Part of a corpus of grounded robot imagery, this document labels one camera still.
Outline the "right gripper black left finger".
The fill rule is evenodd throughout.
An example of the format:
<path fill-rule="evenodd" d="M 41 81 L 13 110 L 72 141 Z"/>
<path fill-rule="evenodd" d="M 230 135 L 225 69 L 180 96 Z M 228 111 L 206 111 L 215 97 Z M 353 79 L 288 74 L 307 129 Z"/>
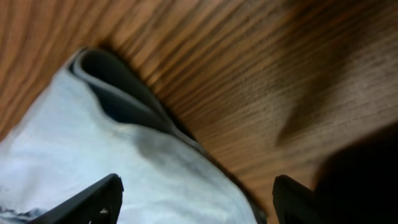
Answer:
<path fill-rule="evenodd" d="M 107 175 L 29 224 L 116 224 L 123 191 L 120 176 Z"/>

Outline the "light blue printed t-shirt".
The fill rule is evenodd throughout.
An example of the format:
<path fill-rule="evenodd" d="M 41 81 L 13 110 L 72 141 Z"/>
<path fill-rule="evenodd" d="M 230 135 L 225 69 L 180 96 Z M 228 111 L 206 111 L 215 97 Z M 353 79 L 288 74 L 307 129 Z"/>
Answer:
<path fill-rule="evenodd" d="M 120 59 L 84 48 L 1 141 L 1 222 L 30 222 L 110 174 L 119 223 L 267 221 Z"/>

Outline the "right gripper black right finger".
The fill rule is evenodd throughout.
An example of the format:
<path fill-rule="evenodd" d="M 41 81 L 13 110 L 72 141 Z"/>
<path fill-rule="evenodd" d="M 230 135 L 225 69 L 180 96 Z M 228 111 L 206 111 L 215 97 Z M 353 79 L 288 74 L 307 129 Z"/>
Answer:
<path fill-rule="evenodd" d="M 287 175 L 275 178 L 273 205 L 280 224 L 322 224 L 313 191 Z"/>

